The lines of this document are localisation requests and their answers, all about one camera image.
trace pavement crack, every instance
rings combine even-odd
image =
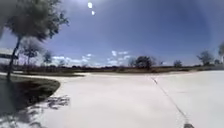
[[[175,106],[179,114],[184,118],[185,120],[184,128],[194,128],[192,124],[188,123],[189,122],[188,117],[184,114],[184,112],[180,109],[180,107],[175,103],[172,97],[170,97],[169,94],[163,89],[163,87],[159,85],[158,81],[153,77],[150,77],[150,78],[154,81],[156,86],[163,92],[163,94],[168,98],[170,103],[173,104],[173,106]]]

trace tree trunk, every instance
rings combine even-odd
[[[30,57],[27,59],[27,74],[30,74]]]
[[[13,62],[14,62],[16,51],[19,49],[19,45],[20,45],[21,39],[22,39],[21,37],[18,37],[17,43],[16,43],[16,47],[14,48],[12,56],[10,58],[10,62],[9,62],[9,66],[8,66],[8,72],[7,72],[7,77],[6,77],[7,82],[11,81],[11,72],[12,72],[12,69],[13,69]]]

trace sun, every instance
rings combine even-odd
[[[93,8],[93,3],[88,2],[88,8]]]

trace white cloud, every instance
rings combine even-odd
[[[115,57],[117,56],[117,52],[116,51],[112,51],[111,53],[112,53],[113,56],[115,56]]]
[[[124,59],[125,59],[125,60],[126,60],[126,59],[129,59],[129,58],[131,58],[130,55],[126,55],[126,56],[124,56]]]
[[[118,58],[118,60],[119,60],[119,61],[123,61],[123,60],[124,60],[124,58]]]
[[[118,52],[119,55],[127,55],[128,51]]]
[[[88,56],[88,57],[91,57],[91,56],[93,56],[93,55],[92,55],[92,54],[87,54],[87,56]]]
[[[110,60],[110,61],[108,61],[108,64],[117,66],[118,65],[118,61],[116,61],[116,60]]]

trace road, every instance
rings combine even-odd
[[[224,125],[223,71],[51,79],[61,82],[52,98],[62,99],[54,107],[40,103],[15,115],[10,122],[14,127],[183,128],[186,121],[195,128]]]

